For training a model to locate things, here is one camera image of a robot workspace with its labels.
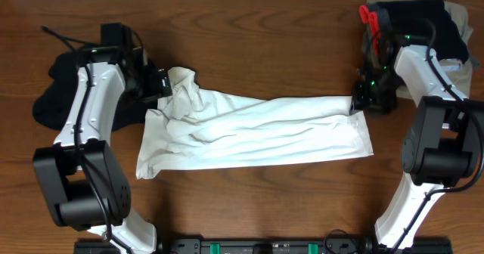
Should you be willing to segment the white t-shirt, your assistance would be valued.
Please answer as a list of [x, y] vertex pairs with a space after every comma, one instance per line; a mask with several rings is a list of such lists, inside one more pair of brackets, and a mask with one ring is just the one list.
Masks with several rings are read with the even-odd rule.
[[146, 112], [135, 174], [279, 166], [373, 155], [365, 116], [349, 96], [269, 101], [206, 90], [195, 72], [168, 72], [172, 96]]

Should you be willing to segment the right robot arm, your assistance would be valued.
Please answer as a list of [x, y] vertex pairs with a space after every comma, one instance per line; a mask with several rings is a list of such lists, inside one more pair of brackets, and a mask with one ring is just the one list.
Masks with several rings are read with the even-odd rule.
[[436, 243], [414, 246], [414, 236], [445, 194], [465, 191], [483, 173], [483, 104], [466, 98], [443, 72], [430, 36], [394, 33], [380, 42], [381, 64], [362, 74], [352, 90], [351, 112], [388, 113], [405, 85], [417, 107], [402, 144], [403, 176], [374, 226], [367, 253], [443, 253]]

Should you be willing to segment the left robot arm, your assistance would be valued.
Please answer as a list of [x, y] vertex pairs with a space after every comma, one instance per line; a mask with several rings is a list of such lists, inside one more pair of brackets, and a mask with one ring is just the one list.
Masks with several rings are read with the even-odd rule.
[[168, 73], [148, 57], [136, 31], [101, 25], [101, 43], [74, 49], [76, 93], [50, 147], [33, 166], [53, 222], [98, 235], [76, 253], [159, 253], [157, 229], [131, 207], [129, 181], [110, 148], [116, 108], [128, 98], [143, 103], [172, 96]]

